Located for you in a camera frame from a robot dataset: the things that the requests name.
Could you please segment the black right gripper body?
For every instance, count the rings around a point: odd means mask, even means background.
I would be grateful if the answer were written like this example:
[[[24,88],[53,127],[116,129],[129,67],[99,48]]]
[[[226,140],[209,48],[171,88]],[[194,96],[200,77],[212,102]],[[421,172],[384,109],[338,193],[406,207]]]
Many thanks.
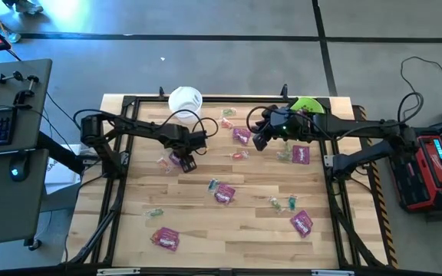
[[[312,122],[306,115],[296,113],[289,107],[261,107],[262,119],[252,126],[252,141],[258,151],[263,151],[270,140],[298,140],[310,143],[318,139]]]

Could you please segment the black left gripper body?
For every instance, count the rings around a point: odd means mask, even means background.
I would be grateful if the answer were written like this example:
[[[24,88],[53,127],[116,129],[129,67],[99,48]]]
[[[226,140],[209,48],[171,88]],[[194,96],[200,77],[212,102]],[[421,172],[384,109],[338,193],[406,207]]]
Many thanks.
[[[187,127],[172,123],[161,128],[161,143],[165,149],[172,149],[185,173],[197,168],[192,152],[206,148],[206,140],[205,130],[190,132]]]

